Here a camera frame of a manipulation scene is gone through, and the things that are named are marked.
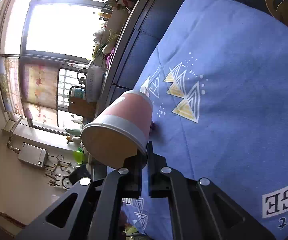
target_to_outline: silver rivet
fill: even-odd
[[[120,168],[120,169],[118,170],[118,173],[119,173],[119,174],[127,174],[127,173],[128,173],[128,168]]]
[[[172,169],[170,167],[162,167],[161,168],[162,173],[168,174],[168,173],[171,173],[171,171],[172,171]]]
[[[209,185],[210,183],[211,183],[210,180],[207,179],[207,178],[201,178],[201,179],[200,179],[200,184],[203,185],[203,186],[207,186],[207,185]]]
[[[88,177],[84,177],[84,178],[81,178],[81,179],[79,180],[79,183],[80,183],[82,186],[87,186],[87,185],[89,185],[91,182],[92,182],[91,179],[88,178]]]

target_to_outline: paper cup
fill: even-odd
[[[127,91],[82,129],[87,151],[101,163],[120,168],[124,160],[137,154],[146,157],[153,105],[141,92]]]

